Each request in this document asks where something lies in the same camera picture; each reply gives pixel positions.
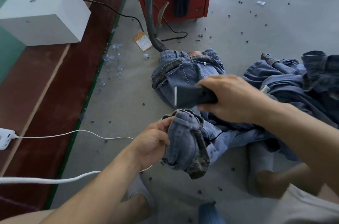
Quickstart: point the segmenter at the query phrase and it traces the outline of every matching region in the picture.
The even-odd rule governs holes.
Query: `floor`
[[[208,17],[197,22],[173,23],[175,30],[185,30],[189,35],[181,43],[174,40],[166,42],[166,46],[185,52],[214,48],[223,60],[226,72],[235,75],[242,75],[261,53],[297,59],[310,50],[336,54],[339,0],[240,0],[242,4],[238,1],[210,0]],[[265,5],[260,6],[257,1],[265,1]],[[146,27],[138,0],[127,0],[122,13],[138,17]],[[142,59],[143,53],[132,39],[139,31],[135,20],[120,18],[112,43],[123,43],[118,52],[121,54],[118,64],[123,67],[121,76],[118,75],[121,78],[116,75],[118,64],[103,66],[100,76],[106,85],[100,87],[97,84],[97,93],[92,95],[86,114],[82,116],[80,129],[104,137],[135,137],[147,124],[172,112],[151,88],[150,76],[158,65],[159,53],[151,48],[147,51],[150,58]],[[196,42],[199,33],[204,37]],[[160,38],[172,36],[167,27],[161,29]],[[117,55],[117,52],[111,48],[109,54]],[[62,178],[102,170],[129,143],[129,139],[104,143],[91,134],[79,133]],[[292,165],[281,155],[275,155],[275,170],[288,169]],[[147,223],[188,223],[189,218],[197,223],[198,206],[213,200],[227,223],[262,223],[276,200],[249,195],[246,176],[244,148],[228,150],[204,177],[197,180],[156,163],[143,174],[158,207],[156,218]],[[52,208],[60,206],[93,178],[59,185]]]

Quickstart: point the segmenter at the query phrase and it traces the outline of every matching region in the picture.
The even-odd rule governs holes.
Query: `white cardboard box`
[[[83,0],[6,0],[0,26],[27,46],[76,43],[90,14]]]

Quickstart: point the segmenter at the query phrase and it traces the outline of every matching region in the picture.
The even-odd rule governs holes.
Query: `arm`
[[[167,118],[150,124],[90,184],[41,224],[107,223],[138,172],[164,155],[172,120]]]
[[[233,75],[210,76],[197,85],[214,91],[218,103],[200,110],[229,122],[260,125],[279,137],[339,196],[339,130],[277,102]]]

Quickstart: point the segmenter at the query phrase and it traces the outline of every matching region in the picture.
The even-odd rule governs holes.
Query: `pile of jeans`
[[[267,85],[268,95],[290,103],[303,112],[338,128],[339,55],[321,51],[304,53],[303,64],[296,59],[276,60],[269,54],[252,64],[243,78],[260,89]],[[190,57],[185,52],[163,51],[160,65],[152,74],[152,87],[163,101],[174,107],[174,87],[194,86],[209,75],[225,75],[220,57],[213,49]],[[279,151],[288,160],[296,155],[279,138],[263,127],[250,123],[229,123],[196,107],[175,110],[163,162],[184,170],[192,179],[202,177],[209,165],[227,149],[265,140],[270,151]]]

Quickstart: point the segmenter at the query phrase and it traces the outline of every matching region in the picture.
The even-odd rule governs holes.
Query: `green stripe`
[[[126,3],[126,0],[122,0],[122,2],[121,2],[121,7],[120,7],[120,10],[119,10],[120,13],[122,13],[122,10],[123,10],[123,8],[124,8],[124,6],[125,6],[125,3]],[[115,26],[115,27],[118,26],[119,19],[120,19],[120,15],[118,15],[118,16],[116,17],[116,19],[115,19],[115,23],[114,23],[114,26]],[[111,46],[111,44],[112,44],[113,36],[114,36],[114,31],[113,31],[113,32],[111,33],[111,35],[109,36],[108,43],[107,43],[107,46],[106,46],[106,48],[105,48],[104,54],[107,53],[107,51],[109,50],[109,48],[110,48],[110,46]],[[91,96],[92,96],[92,94],[93,94],[93,91],[94,91],[94,88],[95,88],[95,85],[96,85],[96,80],[97,80],[97,78],[98,78],[98,76],[99,76],[99,74],[100,74],[100,71],[101,71],[101,68],[102,68],[103,63],[104,63],[104,60],[101,60],[99,66],[98,66],[97,72],[96,72],[96,74],[95,74],[94,81],[93,81],[93,83],[92,83],[91,89],[90,89],[90,91],[89,91],[89,93],[88,93],[86,102],[84,103],[84,105],[83,105],[83,107],[82,107],[82,111],[81,111],[80,114],[83,114],[83,113],[86,112],[87,106],[88,106],[88,104],[89,104],[89,102],[90,102]],[[78,130],[78,129],[80,128],[80,125],[81,125],[81,120],[78,119],[77,126],[76,126],[75,130]],[[61,166],[60,166],[60,169],[59,169],[59,171],[58,171],[58,174],[57,174],[56,179],[61,179],[61,177],[62,177],[62,174],[63,174],[63,172],[64,172],[64,170],[65,170],[65,167],[66,167],[68,158],[69,158],[69,156],[70,156],[70,152],[72,151],[72,147],[73,147],[73,145],[74,145],[75,138],[77,137],[77,134],[78,134],[78,132],[74,132],[73,135],[72,135],[72,138],[71,138],[71,140],[70,140],[70,144],[68,145],[68,148],[67,148],[65,157],[64,157],[64,159],[63,159],[63,161],[62,161],[62,164],[61,164]],[[49,195],[49,197],[48,197],[48,199],[47,199],[47,202],[46,202],[46,204],[45,204],[44,210],[49,210],[49,209],[50,209],[50,206],[52,205],[52,202],[53,202],[55,193],[57,192],[57,189],[58,189],[58,184],[53,185],[52,190],[51,190],[51,192],[50,192],[50,195]]]

